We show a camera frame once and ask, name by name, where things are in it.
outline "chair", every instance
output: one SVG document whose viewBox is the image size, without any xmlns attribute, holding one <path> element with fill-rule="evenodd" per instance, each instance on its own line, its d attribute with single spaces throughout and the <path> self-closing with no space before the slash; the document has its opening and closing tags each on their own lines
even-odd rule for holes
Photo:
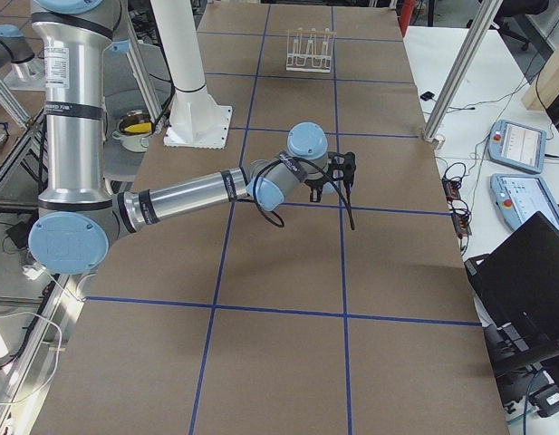
<svg viewBox="0 0 559 435">
<path fill-rule="evenodd" d="M 524 43 L 521 50 L 526 51 L 529 48 L 529 40 L 521 34 L 513 32 L 505 22 L 505 18 L 517 15 L 539 15 L 546 11 L 547 7 L 549 7 L 549 0 L 505 0 L 495 17 L 495 24 L 499 27 L 498 32 Z M 471 24 L 472 20 L 468 22 L 467 27 L 470 27 Z"/>
</svg>

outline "yellow object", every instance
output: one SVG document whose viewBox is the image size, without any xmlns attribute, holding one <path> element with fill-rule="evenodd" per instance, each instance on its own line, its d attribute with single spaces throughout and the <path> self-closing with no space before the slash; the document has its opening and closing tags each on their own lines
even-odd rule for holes
<svg viewBox="0 0 559 435">
<path fill-rule="evenodd" d="M 152 124 L 150 122 L 143 122 L 142 124 L 129 125 L 124 131 L 131 134 L 150 133 L 152 131 Z"/>
</svg>

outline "white table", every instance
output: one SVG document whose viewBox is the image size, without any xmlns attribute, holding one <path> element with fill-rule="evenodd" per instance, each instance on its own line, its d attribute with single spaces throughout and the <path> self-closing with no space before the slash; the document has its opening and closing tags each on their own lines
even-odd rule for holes
<svg viewBox="0 0 559 435">
<path fill-rule="evenodd" d="M 438 97 L 466 33 L 466 29 L 409 28 L 405 44 L 419 94 L 431 91 Z M 518 89 L 519 85 L 524 85 L 519 92 L 510 98 L 507 96 L 501 99 Z M 481 142 L 477 149 L 478 154 L 482 154 L 487 134 L 498 119 L 552 131 L 554 136 L 547 141 L 546 152 L 559 155 L 559 133 L 546 113 L 528 111 L 521 102 L 527 89 L 525 77 L 500 35 L 496 31 L 489 31 L 458 89 L 452 106 L 461 108 L 476 102 L 489 103 L 479 104 L 473 111 L 455 111 L 445 117 L 439 133 L 446 137 L 446 142 L 442 149 L 436 152 L 437 157 L 445 160 L 448 165 L 461 161 L 470 168 L 475 163 L 475 146 Z M 426 112 L 431 112 L 434 104 L 434 101 L 421 101 L 426 116 Z M 446 164 L 439 159 L 438 165 L 442 174 Z M 460 168 L 454 168 L 449 176 L 461 173 Z M 486 158 L 482 167 L 479 159 L 470 175 L 463 180 L 461 197 L 473 208 L 473 235 L 469 238 L 465 258 L 492 252 L 512 234 L 490 197 L 489 180 L 495 173 L 522 172 Z M 559 160 L 547 159 L 541 176 L 559 203 Z M 473 191 L 477 179 L 473 206 Z M 511 424 L 509 429 L 513 435 L 522 433 L 519 422 Z M 559 434 L 559 413 L 549 419 L 530 416 L 527 419 L 527 431 L 532 435 Z"/>
</svg>

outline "red object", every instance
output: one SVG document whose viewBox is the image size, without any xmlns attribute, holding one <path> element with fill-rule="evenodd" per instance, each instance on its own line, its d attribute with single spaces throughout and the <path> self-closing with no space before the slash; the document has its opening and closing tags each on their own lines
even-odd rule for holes
<svg viewBox="0 0 559 435">
<path fill-rule="evenodd" d="M 416 0 L 406 0 L 402 6 L 402 12 L 400 14 L 400 31 L 402 32 L 402 37 L 406 36 L 414 7 L 416 7 Z"/>
</svg>

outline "light blue joint cap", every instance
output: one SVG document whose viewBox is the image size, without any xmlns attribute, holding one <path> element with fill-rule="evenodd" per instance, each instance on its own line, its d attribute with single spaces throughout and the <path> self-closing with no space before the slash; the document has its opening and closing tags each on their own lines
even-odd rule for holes
<svg viewBox="0 0 559 435">
<path fill-rule="evenodd" d="M 130 50 L 130 41 L 114 41 L 110 47 L 112 53 L 127 53 Z"/>
<path fill-rule="evenodd" d="M 24 34 L 12 24 L 0 24 L 0 36 L 4 38 L 20 38 Z"/>
<path fill-rule="evenodd" d="M 246 186 L 246 191 L 253 196 L 254 179 Z M 257 202 L 266 211 L 273 211 L 279 206 L 285 197 L 281 189 L 273 181 L 260 178 L 257 183 Z"/>
<path fill-rule="evenodd" d="M 67 211 L 40 217 L 29 233 L 34 258 L 59 274 L 82 274 L 96 267 L 108 246 L 106 233 L 96 222 Z"/>
<path fill-rule="evenodd" d="M 315 160 L 327 152 L 327 138 L 319 125 L 301 122 L 289 131 L 287 148 L 296 157 Z"/>
<path fill-rule="evenodd" d="M 91 11 L 104 0 L 35 0 L 43 9 L 58 14 L 83 14 Z"/>
</svg>

